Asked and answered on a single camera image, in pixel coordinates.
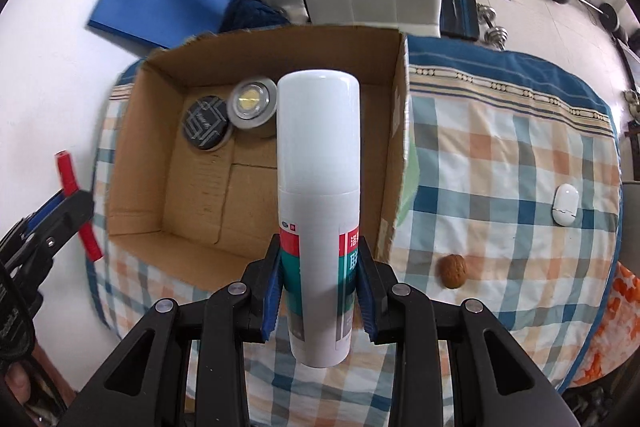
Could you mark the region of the orange patterned cushion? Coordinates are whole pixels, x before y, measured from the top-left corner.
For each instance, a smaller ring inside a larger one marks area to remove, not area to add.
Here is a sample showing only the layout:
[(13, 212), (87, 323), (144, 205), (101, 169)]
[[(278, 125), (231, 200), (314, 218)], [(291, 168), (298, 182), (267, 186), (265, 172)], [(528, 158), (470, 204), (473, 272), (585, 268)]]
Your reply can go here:
[(640, 343), (639, 277), (617, 262), (602, 321), (570, 387), (597, 381), (618, 369)]

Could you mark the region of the plaid tablecloth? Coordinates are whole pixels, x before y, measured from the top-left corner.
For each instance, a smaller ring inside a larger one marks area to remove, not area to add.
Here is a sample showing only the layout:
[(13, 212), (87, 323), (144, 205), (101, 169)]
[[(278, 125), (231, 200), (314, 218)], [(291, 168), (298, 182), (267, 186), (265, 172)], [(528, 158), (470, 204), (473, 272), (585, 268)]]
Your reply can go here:
[[(588, 84), (542, 58), (405, 38), (407, 165), (385, 261), (432, 299), (482, 300), (563, 391), (602, 320), (620, 251), (622, 180), (611, 112)], [(112, 91), (94, 167), (93, 226), (103, 256), (88, 264), (89, 288), (100, 320), (118, 335), (157, 299), (188, 303), (213, 292), (170, 277), (107, 235), (116, 139), (144, 61)], [(569, 227), (551, 217), (563, 183), (580, 196)], [(437, 271), (451, 254), (468, 267), (457, 289), (442, 286)]]

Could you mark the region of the brown walnut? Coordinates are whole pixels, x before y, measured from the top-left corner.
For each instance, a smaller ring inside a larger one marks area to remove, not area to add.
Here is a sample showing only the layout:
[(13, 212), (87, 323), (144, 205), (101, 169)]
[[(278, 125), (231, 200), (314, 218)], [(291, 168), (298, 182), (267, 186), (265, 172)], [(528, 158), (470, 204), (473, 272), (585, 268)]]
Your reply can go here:
[(463, 256), (451, 254), (439, 260), (437, 271), (442, 286), (457, 289), (468, 279), (468, 267)]

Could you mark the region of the black round 'ME tin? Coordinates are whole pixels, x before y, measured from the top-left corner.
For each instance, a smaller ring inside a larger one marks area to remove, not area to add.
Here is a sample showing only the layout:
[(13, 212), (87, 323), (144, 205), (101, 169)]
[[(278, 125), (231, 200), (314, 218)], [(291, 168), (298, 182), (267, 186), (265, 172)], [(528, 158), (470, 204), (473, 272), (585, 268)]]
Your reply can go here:
[(193, 102), (181, 121), (183, 138), (201, 152), (224, 146), (232, 135), (227, 103), (217, 95), (205, 95)]

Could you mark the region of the white earbuds case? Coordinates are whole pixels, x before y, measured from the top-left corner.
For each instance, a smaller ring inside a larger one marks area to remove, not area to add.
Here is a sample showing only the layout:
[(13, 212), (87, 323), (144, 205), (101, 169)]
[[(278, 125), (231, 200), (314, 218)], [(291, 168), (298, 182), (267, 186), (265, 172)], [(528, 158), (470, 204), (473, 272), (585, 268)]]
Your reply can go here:
[(572, 184), (559, 185), (554, 193), (551, 205), (551, 217), (560, 227), (569, 227), (577, 217), (579, 192)]

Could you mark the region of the chrome dumbbell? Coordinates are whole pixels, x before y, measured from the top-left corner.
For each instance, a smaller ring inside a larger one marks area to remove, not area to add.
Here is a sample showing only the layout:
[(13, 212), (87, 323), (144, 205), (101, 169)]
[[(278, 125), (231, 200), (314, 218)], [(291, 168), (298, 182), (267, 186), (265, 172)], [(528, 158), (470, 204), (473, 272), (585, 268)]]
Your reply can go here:
[(504, 51), (506, 42), (509, 39), (509, 33), (503, 26), (495, 24), (496, 11), (489, 5), (478, 4), (476, 6), (478, 23), (485, 27), (484, 43), (488, 46)]

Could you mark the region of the silver round tin gold centre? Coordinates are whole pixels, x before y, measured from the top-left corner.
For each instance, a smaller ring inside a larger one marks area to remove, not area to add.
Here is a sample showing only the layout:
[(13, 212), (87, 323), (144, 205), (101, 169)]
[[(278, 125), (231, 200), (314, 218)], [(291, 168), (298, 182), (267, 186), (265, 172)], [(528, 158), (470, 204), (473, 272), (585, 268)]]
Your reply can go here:
[(267, 77), (248, 78), (238, 83), (227, 104), (234, 127), (267, 136), (273, 135), (276, 129), (277, 107), (278, 88)]

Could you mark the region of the white spray bottle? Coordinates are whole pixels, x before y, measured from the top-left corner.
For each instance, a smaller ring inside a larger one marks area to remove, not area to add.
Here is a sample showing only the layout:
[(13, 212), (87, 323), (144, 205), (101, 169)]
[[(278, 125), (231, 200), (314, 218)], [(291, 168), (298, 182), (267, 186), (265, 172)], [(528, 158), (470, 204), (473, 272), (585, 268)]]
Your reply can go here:
[(277, 83), (279, 237), (288, 333), (299, 363), (350, 350), (360, 225), (360, 90), (334, 69)]

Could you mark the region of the open cardboard box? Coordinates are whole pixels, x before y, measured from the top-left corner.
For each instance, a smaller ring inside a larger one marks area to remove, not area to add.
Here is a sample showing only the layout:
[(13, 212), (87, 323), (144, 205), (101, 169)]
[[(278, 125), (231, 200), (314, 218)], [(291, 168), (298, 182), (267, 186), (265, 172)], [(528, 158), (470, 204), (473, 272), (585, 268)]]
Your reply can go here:
[(360, 233), (390, 255), (407, 165), (407, 41), (395, 29), (286, 26), (201, 35), (137, 70), (106, 195), (108, 238), (179, 281), (216, 291), (261, 258), (278, 231), (277, 151), (234, 132), (213, 152), (183, 135), (188, 108), (242, 80), (304, 69), (354, 75), (361, 100)]

